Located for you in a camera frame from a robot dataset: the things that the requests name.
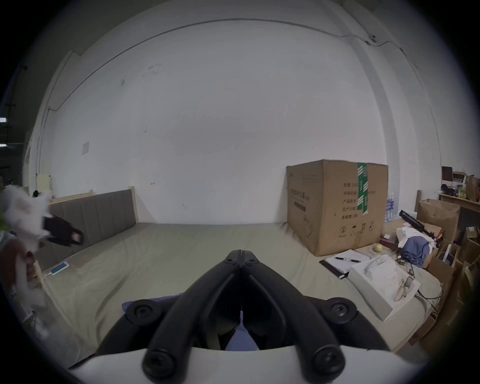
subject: black cable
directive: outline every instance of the black cable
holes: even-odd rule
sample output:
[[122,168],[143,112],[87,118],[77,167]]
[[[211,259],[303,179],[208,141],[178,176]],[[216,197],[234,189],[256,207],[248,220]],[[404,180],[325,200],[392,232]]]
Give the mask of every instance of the black cable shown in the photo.
[[417,292],[418,292],[418,293],[420,294],[420,296],[422,296],[425,300],[435,300],[435,299],[439,299],[440,297],[443,296],[443,294],[442,294],[442,295],[437,296],[437,297],[425,297],[420,291],[417,291]]
[[[312,31],[316,31],[316,32],[320,32],[320,33],[323,33],[325,35],[329,35],[329,36],[332,36],[332,37],[336,37],[336,38],[345,38],[345,37],[355,37],[361,41],[363,41],[365,44],[367,44],[368,46],[370,47],[374,47],[374,48],[378,48],[378,47],[381,47],[382,45],[386,44],[386,43],[391,43],[393,45],[395,45],[402,53],[403,55],[405,56],[405,59],[407,60],[407,62],[416,68],[416,66],[408,59],[407,57],[407,54],[404,52],[404,50],[394,41],[392,40],[387,40],[381,44],[378,44],[378,45],[374,45],[372,43],[370,43],[368,40],[365,40],[363,37],[360,37],[358,35],[355,35],[355,34],[348,34],[348,35],[337,35],[337,34],[334,34],[332,32],[328,32],[328,31],[325,31],[323,29],[320,29],[320,28],[315,28],[315,27],[312,27],[312,26],[308,26],[308,25],[303,25],[303,24],[299,24],[299,23],[294,23],[294,22],[288,22],[288,21],[282,21],[282,20],[276,20],[276,19],[259,19],[259,18],[242,18],[242,17],[234,17],[234,18],[225,18],[225,19],[215,19],[215,20],[206,20],[206,21],[202,21],[202,22],[197,22],[197,23],[191,23],[191,24],[187,24],[187,25],[182,25],[182,26],[179,26],[179,27],[176,27],[176,28],[172,28],[172,29],[169,29],[167,31],[163,31],[163,32],[160,32],[156,35],[153,35],[153,36],[150,36],[142,41],[139,41],[138,43],[136,44],[133,44],[131,47],[128,47],[126,49],[124,49],[122,52],[116,54],[115,56],[113,56],[112,58],[108,59],[106,62],[104,62],[102,65],[100,65],[97,69],[95,69],[93,72],[91,72],[87,77],[85,77],[81,82],[80,84],[78,84],[71,92],[70,94],[62,101],[62,103],[59,105],[58,108],[51,108],[48,106],[48,102],[50,101],[50,96],[51,94],[53,93],[53,89],[55,88],[55,85],[57,83],[57,80],[58,78],[60,77],[60,74],[63,70],[63,68],[65,67],[68,59],[65,61],[64,65],[63,65],[63,68],[61,69],[57,79],[55,80],[55,83],[50,91],[50,95],[48,97],[48,100],[47,100],[47,107],[46,109],[44,110],[43,112],[43,117],[42,117],[42,121],[40,123],[40,129],[42,129],[42,127],[44,128],[45,130],[45,125],[46,125],[46,122],[47,122],[47,117],[48,117],[48,113],[50,111],[58,111],[62,106],[63,104],[65,104],[65,102],[70,98],[71,95],[73,95],[73,93],[84,83],[86,82],[94,73],[96,73],[97,71],[99,71],[101,68],[103,68],[105,65],[107,65],[109,62],[111,62],[112,60],[115,60],[118,56],[122,55],[123,53],[129,51],[130,49],[132,48],[135,48],[136,46],[148,41],[148,40],[151,40],[155,37],[158,37],[158,36],[161,36],[161,35],[165,35],[167,33],[170,33],[170,32],[174,32],[174,31],[178,31],[178,30],[181,30],[181,29],[184,29],[184,28],[188,28],[188,27],[192,27],[192,26],[196,26],[196,25],[203,25],[203,24],[209,24],[209,23],[218,23],[218,22],[225,22],[225,21],[261,21],[261,22],[269,22],[269,23],[278,23],[278,24],[287,24],[287,25],[292,25],[292,26],[297,26],[297,27],[300,27],[300,28],[306,28],[306,29],[310,29]],[[41,147],[41,144],[40,144],[40,147],[39,147],[39,143],[40,143],[40,136],[38,138],[38,142],[37,142],[37,164],[36,164],[36,176],[38,176],[38,172],[39,172],[39,169],[40,169],[40,156],[41,156],[41,151],[42,151],[42,147]]]
[[[404,259],[403,257],[400,258],[400,259],[397,259],[396,261],[398,261],[398,260],[405,260],[406,262],[409,262],[409,263],[410,263],[410,266],[412,267],[412,275],[413,275],[413,278],[415,278],[415,272],[413,271],[413,264],[412,264],[412,262],[411,262],[410,260]],[[434,312],[436,315],[438,315],[437,309],[435,308],[435,306],[434,306],[431,302],[429,302],[429,300],[436,300],[436,299],[441,298],[441,297],[443,296],[443,290],[442,290],[442,294],[441,294],[440,296],[437,296],[437,297],[425,297],[425,296],[420,292],[419,289],[417,289],[417,293],[418,293],[420,296],[422,296],[422,297],[427,301],[427,303],[429,303],[429,304],[432,306],[432,308],[434,309],[433,312]]]

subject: paper bag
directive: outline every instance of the paper bag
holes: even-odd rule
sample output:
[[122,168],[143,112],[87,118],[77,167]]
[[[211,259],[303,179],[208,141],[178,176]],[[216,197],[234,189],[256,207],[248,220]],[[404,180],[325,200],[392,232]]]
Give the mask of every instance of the paper bag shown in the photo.
[[479,186],[479,179],[473,176],[467,176],[465,181],[465,193],[467,200],[477,201],[477,190]]
[[449,242],[455,240],[460,206],[445,201],[427,199],[419,202],[417,219],[444,229],[443,237]]

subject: blue cloth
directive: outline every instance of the blue cloth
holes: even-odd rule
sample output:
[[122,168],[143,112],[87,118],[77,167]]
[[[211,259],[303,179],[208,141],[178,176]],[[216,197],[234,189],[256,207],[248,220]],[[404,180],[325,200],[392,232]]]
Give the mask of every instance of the blue cloth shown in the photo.
[[428,244],[428,241],[421,236],[411,237],[403,246],[401,255],[418,268],[423,268],[425,259],[430,253]]
[[[176,297],[180,296],[175,295],[175,296],[164,296],[164,297],[158,297],[155,299],[149,299],[153,301],[162,301],[165,299],[169,299],[171,297]],[[121,308],[123,312],[127,311],[127,308],[129,307],[130,304],[132,304],[133,301],[126,301],[121,305]],[[258,347],[255,344],[254,340],[248,333],[247,329],[243,326],[243,311],[240,311],[240,325],[231,337],[230,341],[227,344],[227,347],[225,348],[227,351],[257,351]]]

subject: bed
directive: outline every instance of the bed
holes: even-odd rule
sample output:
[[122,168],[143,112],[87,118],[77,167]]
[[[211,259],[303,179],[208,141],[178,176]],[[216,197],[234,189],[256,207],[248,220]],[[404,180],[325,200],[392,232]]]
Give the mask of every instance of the bed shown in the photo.
[[[323,258],[313,256],[286,223],[137,223],[132,191],[107,195],[108,198],[87,197],[87,204],[84,199],[77,199],[59,203],[70,207],[53,207],[52,212],[64,213],[63,218],[83,230],[87,241],[81,249],[61,250],[58,245],[49,244],[37,256],[45,272],[63,259],[70,263],[61,273],[44,277],[43,286],[74,332],[93,349],[123,315],[122,303],[184,292],[234,249],[252,251],[304,295],[352,300],[392,351],[400,349],[432,312],[425,300],[414,298],[390,320],[382,322],[352,283],[337,279],[319,264]],[[73,209],[72,204],[80,208]],[[112,215],[112,219],[103,215]],[[100,235],[94,234],[93,228]],[[371,247],[360,251],[373,256]],[[424,296],[436,297],[441,293],[440,283],[427,271],[415,267],[415,276],[422,283]]]

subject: mattress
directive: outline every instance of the mattress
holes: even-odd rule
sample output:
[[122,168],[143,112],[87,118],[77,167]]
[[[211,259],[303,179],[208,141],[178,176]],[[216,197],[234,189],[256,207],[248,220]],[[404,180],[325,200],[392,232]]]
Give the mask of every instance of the mattress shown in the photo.
[[[184,292],[235,249],[252,251],[304,295],[352,300],[393,351],[404,345],[432,311],[431,305],[414,298],[382,322],[352,283],[339,280],[319,264],[323,258],[313,256],[286,223],[138,223],[70,256],[70,267],[46,276],[43,284],[74,332],[95,349],[123,315],[123,302]],[[424,296],[441,293],[438,280],[427,271],[416,268],[415,277],[422,283]]]

